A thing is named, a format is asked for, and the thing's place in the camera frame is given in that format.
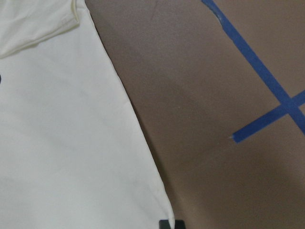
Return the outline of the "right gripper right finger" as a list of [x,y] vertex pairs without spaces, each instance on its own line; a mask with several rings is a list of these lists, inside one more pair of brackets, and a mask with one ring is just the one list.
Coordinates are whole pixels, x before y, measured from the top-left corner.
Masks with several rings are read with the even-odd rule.
[[185,215],[184,214],[175,214],[175,229],[185,229]]

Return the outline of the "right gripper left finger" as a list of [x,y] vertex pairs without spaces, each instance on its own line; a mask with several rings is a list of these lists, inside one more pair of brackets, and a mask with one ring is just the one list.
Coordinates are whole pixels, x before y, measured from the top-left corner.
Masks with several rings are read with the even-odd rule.
[[159,220],[159,229],[171,229],[170,219]]

